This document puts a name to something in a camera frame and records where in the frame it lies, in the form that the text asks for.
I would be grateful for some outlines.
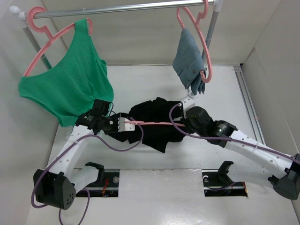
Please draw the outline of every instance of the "hanging rod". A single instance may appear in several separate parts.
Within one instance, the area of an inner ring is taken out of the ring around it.
[[[219,3],[219,0],[208,0],[208,2],[209,2],[209,5],[216,5],[216,3]],[[203,4],[204,4],[203,0],[182,0],[182,1],[167,1],[167,2],[156,2],[156,3],[126,5],[126,6],[83,8],[83,9],[77,9],[77,10],[47,11],[47,12],[37,13],[34,16],[34,19],[71,16],[71,15],[91,15],[91,14],[100,14],[100,13],[114,13],[114,12],[136,11],[136,10],[156,9],[156,8],[200,6]]]

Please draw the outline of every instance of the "black cloth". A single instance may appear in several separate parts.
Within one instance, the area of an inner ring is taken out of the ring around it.
[[[154,101],[146,101],[135,105],[131,108],[128,114],[121,113],[121,117],[132,117],[136,121],[144,122],[170,122],[169,112],[170,109],[180,102],[166,101],[158,97]],[[172,117],[177,118],[183,116],[182,107],[176,107],[173,110]],[[142,143],[148,145],[162,153],[165,153],[165,148],[168,142],[181,142],[185,135],[170,125],[142,125],[144,130],[144,138]],[[109,136],[124,142],[129,143],[137,142],[141,139],[141,130],[135,127],[135,131],[126,131],[120,133],[111,133]]]

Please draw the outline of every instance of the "green tank top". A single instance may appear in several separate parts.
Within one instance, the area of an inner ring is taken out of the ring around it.
[[[63,59],[42,74],[23,76],[18,90],[21,97],[56,116],[63,127],[74,125],[95,99],[113,101],[106,62],[96,52],[86,19],[75,23],[73,41]]]

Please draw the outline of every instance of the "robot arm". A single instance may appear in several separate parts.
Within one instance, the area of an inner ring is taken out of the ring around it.
[[[184,98],[181,102],[184,110],[184,118],[181,120],[185,124],[188,133],[197,133],[199,136],[204,137],[232,138],[256,146],[251,147],[230,141],[230,139],[208,140],[211,144],[235,151],[261,165],[261,167],[253,168],[225,161],[218,169],[218,174],[222,177],[222,180],[228,180],[229,182],[244,181],[265,185],[273,187],[278,194],[285,198],[291,200],[298,198],[300,192],[300,166],[297,163],[276,153],[258,149],[257,147],[260,146],[273,150],[253,140],[226,121],[214,121],[206,110],[195,106],[189,97]],[[297,154],[295,159],[299,160],[300,155]]]
[[[106,117],[109,104],[109,102],[96,99],[93,108],[78,118],[69,139],[58,156],[72,144],[76,143],[76,145],[63,155],[42,178],[35,192],[38,202],[67,210],[73,203],[77,192],[95,181],[103,182],[105,172],[104,166],[100,164],[89,162],[79,172],[72,174],[72,171],[89,141],[87,138],[83,138],[77,142],[78,139],[87,135],[96,135],[101,130],[106,134],[135,130],[134,124],[125,123],[129,121],[127,118]],[[43,172],[44,170],[35,172],[34,184]]]

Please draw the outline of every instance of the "clothes hanger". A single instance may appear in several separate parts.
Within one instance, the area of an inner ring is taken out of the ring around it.
[[[32,9],[29,10],[28,15],[27,15],[27,22],[28,25],[30,26],[31,29],[33,29],[36,32],[40,32],[40,33],[45,33],[47,35],[47,37],[49,38],[49,40],[47,41],[47,43],[38,51],[38,53],[36,54],[36,56],[34,57],[34,59],[32,60],[32,62],[29,64],[27,70],[25,71],[23,76],[29,76],[29,74],[32,72],[33,68],[35,67],[35,65],[37,64],[37,62],[40,60],[40,58],[42,57],[42,55],[47,51],[47,49],[57,40],[59,39],[62,35],[64,35],[65,33],[67,33],[68,31],[72,30],[75,27],[75,23],[70,24],[69,26],[63,28],[62,30],[60,30],[59,32],[57,32],[54,36],[52,36],[52,34],[50,33],[49,29],[47,26],[42,26],[42,27],[37,27],[34,22],[33,22],[33,17],[36,13],[41,13],[41,12],[45,12],[46,9],[44,9],[41,6],[35,6]],[[92,20],[87,19],[90,28],[89,28],[89,35],[92,33],[93,31],[93,23]]]
[[[211,60],[210,60],[210,53],[209,53],[207,45],[205,43],[205,38],[204,38],[204,36],[203,36],[200,28],[199,28],[199,22],[200,22],[200,20],[204,19],[206,17],[207,13],[208,13],[208,0],[204,0],[204,12],[203,13],[202,12],[198,13],[197,20],[195,20],[192,12],[187,7],[178,7],[177,8],[177,20],[178,20],[181,28],[184,29],[185,26],[183,24],[183,21],[180,18],[180,15],[179,15],[181,8],[187,13],[187,15],[189,16],[189,18],[191,19],[191,21],[192,21],[192,23],[193,23],[193,25],[194,25],[194,27],[195,27],[198,35],[199,35],[199,38],[201,40],[201,43],[202,43],[202,46],[203,46],[203,50],[204,50],[206,58],[207,58],[207,64],[208,64],[209,74],[208,74],[207,78],[205,77],[203,71],[200,71],[200,74],[201,74],[202,81],[204,83],[208,83],[211,80],[211,78],[212,78],[212,65],[211,65]]]

